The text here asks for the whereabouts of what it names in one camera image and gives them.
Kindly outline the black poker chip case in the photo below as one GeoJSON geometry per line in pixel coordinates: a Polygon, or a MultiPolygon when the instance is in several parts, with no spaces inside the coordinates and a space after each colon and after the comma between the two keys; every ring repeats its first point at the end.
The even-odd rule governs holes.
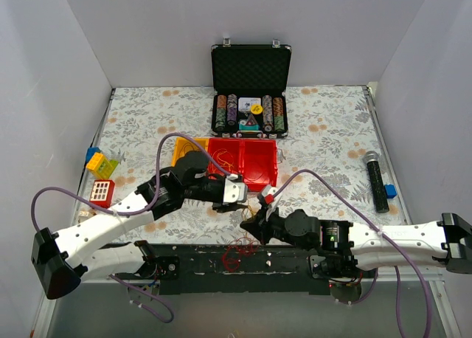
{"type": "Polygon", "coordinates": [[[270,44],[211,47],[211,133],[217,137],[283,139],[288,135],[286,89],[292,48],[270,44]]]}

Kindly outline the black handheld microphone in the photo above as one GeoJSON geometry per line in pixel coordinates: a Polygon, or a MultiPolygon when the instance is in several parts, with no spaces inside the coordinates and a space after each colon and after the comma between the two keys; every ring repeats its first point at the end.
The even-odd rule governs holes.
{"type": "Polygon", "coordinates": [[[364,155],[364,164],[367,167],[375,211],[377,213],[388,213],[388,198],[386,195],[378,159],[379,155],[377,152],[367,151],[364,155]]]}

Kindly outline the floral table mat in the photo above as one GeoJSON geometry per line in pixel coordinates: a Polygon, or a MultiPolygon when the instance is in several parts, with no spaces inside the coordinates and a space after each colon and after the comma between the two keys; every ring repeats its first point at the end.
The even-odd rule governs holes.
{"type": "MultiPolygon", "coordinates": [[[[302,209],[322,219],[407,224],[399,199],[390,201],[388,213],[375,211],[363,157],[383,148],[364,89],[290,87],[286,97],[288,135],[277,143],[277,182],[285,185],[281,215],[302,209]]],[[[97,143],[107,156],[119,159],[114,199],[147,181],[156,165],[171,163],[175,140],[169,133],[208,137],[212,104],[210,87],[116,89],[97,143]]],[[[119,241],[228,244],[243,237],[240,223],[248,216],[248,210],[217,213],[210,203],[185,201],[179,211],[119,241]]]]}

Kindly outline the aluminium frame rail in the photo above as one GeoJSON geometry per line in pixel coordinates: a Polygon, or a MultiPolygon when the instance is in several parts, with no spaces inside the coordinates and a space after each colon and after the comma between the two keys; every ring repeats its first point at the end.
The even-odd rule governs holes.
{"type": "MultiPolygon", "coordinates": [[[[444,280],[444,271],[440,268],[430,266],[420,266],[421,274],[425,281],[442,281],[444,280]]],[[[419,281],[419,277],[411,267],[399,266],[398,272],[400,280],[406,282],[419,281]]],[[[397,280],[396,271],[393,267],[382,267],[378,270],[378,281],[395,282],[397,280]]]]}

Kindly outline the blue toy brick right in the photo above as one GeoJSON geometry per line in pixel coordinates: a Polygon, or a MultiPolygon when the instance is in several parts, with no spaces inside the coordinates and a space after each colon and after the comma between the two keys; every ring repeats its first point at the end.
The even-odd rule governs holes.
{"type": "Polygon", "coordinates": [[[394,199],[398,195],[396,188],[393,184],[385,184],[384,190],[388,199],[394,199]]]}

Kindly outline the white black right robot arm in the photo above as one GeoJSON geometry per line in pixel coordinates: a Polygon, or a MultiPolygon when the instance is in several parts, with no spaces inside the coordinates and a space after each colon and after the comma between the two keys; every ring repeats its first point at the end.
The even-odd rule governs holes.
{"type": "Polygon", "coordinates": [[[471,273],[471,226],[455,213],[444,213],[440,221],[373,230],[366,224],[321,220],[301,209],[283,217],[262,208],[240,227],[262,245],[277,239],[322,258],[320,269],[331,277],[410,263],[471,273]]]}

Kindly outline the red plastic bin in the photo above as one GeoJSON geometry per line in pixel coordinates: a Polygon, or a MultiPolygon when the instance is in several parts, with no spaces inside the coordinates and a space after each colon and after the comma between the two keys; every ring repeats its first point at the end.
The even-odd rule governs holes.
{"type": "Polygon", "coordinates": [[[242,175],[250,192],[277,184],[277,144],[274,140],[243,140],[242,175]]]}
{"type": "Polygon", "coordinates": [[[240,140],[210,138],[207,152],[225,171],[242,175],[242,150],[243,142],[240,140]]]}

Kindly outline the blue toy brick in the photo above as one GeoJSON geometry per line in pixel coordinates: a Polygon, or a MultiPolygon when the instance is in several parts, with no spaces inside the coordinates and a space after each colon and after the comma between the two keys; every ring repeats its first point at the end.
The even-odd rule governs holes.
{"type": "Polygon", "coordinates": [[[100,152],[101,150],[98,147],[88,148],[86,151],[86,163],[88,163],[96,153],[100,153],[100,152]]]}
{"type": "Polygon", "coordinates": [[[384,190],[388,199],[394,199],[398,195],[396,188],[393,184],[385,184],[384,190]]]}

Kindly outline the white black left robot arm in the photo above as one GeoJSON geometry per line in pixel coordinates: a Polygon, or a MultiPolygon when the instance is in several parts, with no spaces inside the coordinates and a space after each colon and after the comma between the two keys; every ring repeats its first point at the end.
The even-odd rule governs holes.
{"type": "Polygon", "coordinates": [[[112,274],[152,277],[164,267],[147,243],[114,246],[112,242],[181,209],[186,199],[210,202],[219,213],[241,208],[248,193],[243,177],[226,170],[208,173],[208,164],[204,152],[190,151],[84,223],[56,232],[37,228],[31,261],[46,297],[64,297],[85,280],[112,274]]]}

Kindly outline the blue toy brick left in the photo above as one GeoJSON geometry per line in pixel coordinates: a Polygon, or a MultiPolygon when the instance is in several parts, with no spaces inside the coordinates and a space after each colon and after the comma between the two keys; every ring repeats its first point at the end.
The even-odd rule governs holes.
{"type": "Polygon", "coordinates": [[[98,147],[88,148],[86,151],[86,163],[88,163],[96,153],[100,153],[100,152],[101,150],[98,147]]]}

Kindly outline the red white toy house block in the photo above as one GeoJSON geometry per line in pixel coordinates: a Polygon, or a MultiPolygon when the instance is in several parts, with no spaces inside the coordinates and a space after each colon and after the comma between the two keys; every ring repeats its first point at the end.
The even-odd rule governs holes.
{"type": "Polygon", "coordinates": [[[113,180],[95,180],[89,201],[99,207],[108,209],[111,206],[115,183],[113,180]]]}

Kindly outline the yellow plastic bin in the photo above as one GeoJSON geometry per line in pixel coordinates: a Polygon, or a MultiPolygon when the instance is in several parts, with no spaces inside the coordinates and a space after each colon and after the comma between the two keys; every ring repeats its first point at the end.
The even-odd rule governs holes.
{"type": "MultiPolygon", "coordinates": [[[[208,150],[209,138],[195,138],[195,142],[205,151],[208,150]]],[[[195,143],[185,138],[178,137],[175,142],[171,165],[174,166],[180,158],[184,157],[190,151],[200,151],[200,148],[195,143]]]]}

